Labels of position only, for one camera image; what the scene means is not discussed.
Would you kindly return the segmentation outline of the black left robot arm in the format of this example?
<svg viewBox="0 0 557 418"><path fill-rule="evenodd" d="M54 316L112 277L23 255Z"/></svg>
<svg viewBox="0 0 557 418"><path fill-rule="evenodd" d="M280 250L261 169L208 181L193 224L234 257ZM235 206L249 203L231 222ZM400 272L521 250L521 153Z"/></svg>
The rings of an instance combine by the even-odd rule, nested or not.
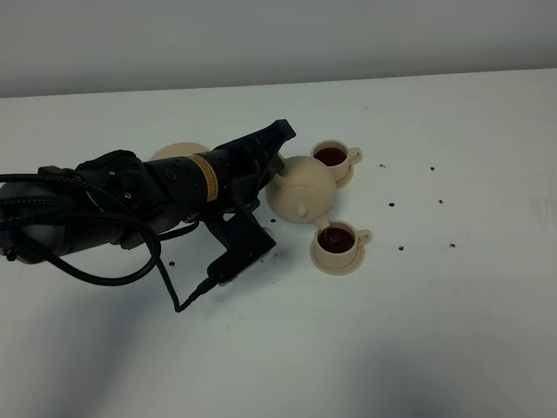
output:
<svg viewBox="0 0 557 418"><path fill-rule="evenodd" d="M26 263L39 257L17 243L28 236L57 256L106 243L132 249L138 232L119 223L70 218L74 211L116 213L137 219L155 233L199 221L225 246L242 233L260 235L252 216L258 194L284 166L281 146L296 135L280 119L208 152L174 151L142 161L115 151L76 169L45 166L18 174L1 187L1 247Z"/></svg>

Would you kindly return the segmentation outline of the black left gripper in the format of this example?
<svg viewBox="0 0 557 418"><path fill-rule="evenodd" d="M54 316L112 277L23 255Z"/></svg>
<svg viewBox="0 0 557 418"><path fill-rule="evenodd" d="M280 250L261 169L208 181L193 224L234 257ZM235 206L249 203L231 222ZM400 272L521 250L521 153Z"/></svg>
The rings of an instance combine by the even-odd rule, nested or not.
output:
<svg viewBox="0 0 557 418"><path fill-rule="evenodd" d="M283 144L296 137L286 119L279 119L266 128L217 146L208 159L218 177L218 198L221 212L244 208L253 212L260 205L258 195L284 168L279 156Z"/></svg>

